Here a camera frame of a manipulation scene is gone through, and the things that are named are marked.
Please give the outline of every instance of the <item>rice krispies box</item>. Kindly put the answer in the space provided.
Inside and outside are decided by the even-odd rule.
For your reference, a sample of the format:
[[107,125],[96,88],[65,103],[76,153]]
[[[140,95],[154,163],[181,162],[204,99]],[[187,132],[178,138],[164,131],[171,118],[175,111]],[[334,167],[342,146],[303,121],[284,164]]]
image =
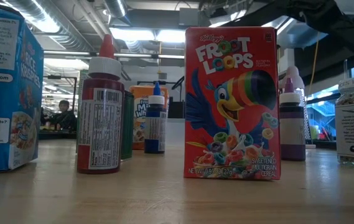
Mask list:
[[185,177],[279,179],[276,33],[186,31]]
[[0,6],[0,170],[37,158],[44,51],[24,18]]

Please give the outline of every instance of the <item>red squeeze bottle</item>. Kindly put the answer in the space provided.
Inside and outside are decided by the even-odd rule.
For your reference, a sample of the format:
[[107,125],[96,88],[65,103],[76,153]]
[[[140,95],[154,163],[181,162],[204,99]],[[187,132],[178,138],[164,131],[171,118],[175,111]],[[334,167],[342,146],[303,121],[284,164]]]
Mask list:
[[120,170],[124,84],[114,59],[112,37],[103,39],[99,57],[90,60],[80,105],[77,172],[110,174]]

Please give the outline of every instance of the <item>froot loops logo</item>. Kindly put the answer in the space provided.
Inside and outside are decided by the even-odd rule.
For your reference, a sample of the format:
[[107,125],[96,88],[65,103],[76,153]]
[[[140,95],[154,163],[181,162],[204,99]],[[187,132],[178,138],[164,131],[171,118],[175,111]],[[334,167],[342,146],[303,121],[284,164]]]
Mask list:
[[[207,75],[224,69],[238,68],[239,64],[242,64],[244,68],[253,67],[251,59],[253,55],[248,53],[250,37],[238,37],[235,40],[227,41],[223,40],[223,36],[214,37],[214,35],[207,35],[210,37],[206,38],[203,36],[201,36],[200,40],[213,41],[211,44],[196,48],[197,57],[200,62],[203,62]],[[207,61],[209,59],[213,59],[211,64]]]

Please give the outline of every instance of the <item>barcode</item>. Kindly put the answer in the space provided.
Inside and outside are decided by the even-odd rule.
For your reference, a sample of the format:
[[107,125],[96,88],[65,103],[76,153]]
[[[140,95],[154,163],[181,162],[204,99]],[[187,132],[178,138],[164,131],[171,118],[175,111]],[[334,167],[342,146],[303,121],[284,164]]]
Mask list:
[[114,92],[104,91],[104,90],[97,90],[96,91],[96,100],[97,101],[106,100],[106,102],[118,103],[119,102],[119,93],[114,93]]

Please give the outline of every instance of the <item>wooden table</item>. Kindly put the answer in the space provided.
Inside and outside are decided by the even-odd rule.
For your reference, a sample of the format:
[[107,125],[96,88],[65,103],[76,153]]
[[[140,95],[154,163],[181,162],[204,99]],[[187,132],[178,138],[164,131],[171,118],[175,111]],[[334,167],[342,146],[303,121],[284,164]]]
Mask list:
[[75,141],[0,173],[0,223],[354,223],[354,167],[336,152],[283,162],[278,181],[184,179],[183,147],[134,152],[117,174],[75,172]]

